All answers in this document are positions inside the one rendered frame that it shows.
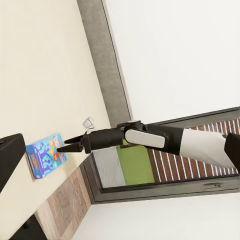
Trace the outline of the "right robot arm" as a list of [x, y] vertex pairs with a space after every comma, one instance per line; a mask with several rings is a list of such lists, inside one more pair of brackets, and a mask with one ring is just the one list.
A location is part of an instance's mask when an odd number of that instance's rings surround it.
[[[122, 146], [124, 138], [129, 144], [145, 146], [222, 169], [233, 169], [235, 165], [224, 147], [227, 134], [216, 131], [202, 131], [159, 124], [148, 124], [141, 120], [120, 123], [115, 128], [98, 130], [92, 116], [82, 124], [88, 129], [84, 135], [65, 140], [67, 146], [57, 148], [58, 153], [91, 154], [93, 150]], [[123, 129], [122, 129], [123, 128]]]

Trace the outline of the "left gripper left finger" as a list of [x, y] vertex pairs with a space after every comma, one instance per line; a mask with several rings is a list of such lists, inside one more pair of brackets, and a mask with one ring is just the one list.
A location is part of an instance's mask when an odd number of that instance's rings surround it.
[[21, 133], [0, 138], [0, 193], [26, 151]]

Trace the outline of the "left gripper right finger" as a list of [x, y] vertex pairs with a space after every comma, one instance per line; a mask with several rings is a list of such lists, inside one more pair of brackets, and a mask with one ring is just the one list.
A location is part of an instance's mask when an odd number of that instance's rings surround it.
[[240, 135], [235, 133], [228, 133], [224, 151], [234, 164], [234, 167], [240, 173]]

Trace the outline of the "board game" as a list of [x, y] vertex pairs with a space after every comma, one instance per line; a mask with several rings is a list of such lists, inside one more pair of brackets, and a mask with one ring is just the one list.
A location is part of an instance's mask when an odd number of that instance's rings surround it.
[[44, 179], [68, 161], [66, 153], [57, 152], [57, 148], [63, 146], [60, 133], [52, 134], [26, 145], [26, 151], [36, 180]]

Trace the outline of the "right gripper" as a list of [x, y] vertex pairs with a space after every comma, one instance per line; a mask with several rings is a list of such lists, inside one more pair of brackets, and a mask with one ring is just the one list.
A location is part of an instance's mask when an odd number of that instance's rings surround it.
[[65, 140], [64, 143], [69, 145], [57, 148], [58, 153], [81, 153], [84, 150], [86, 154], [91, 154], [93, 150], [111, 146], [108, 128], [90, 134], [85, 132], [84, 135]]

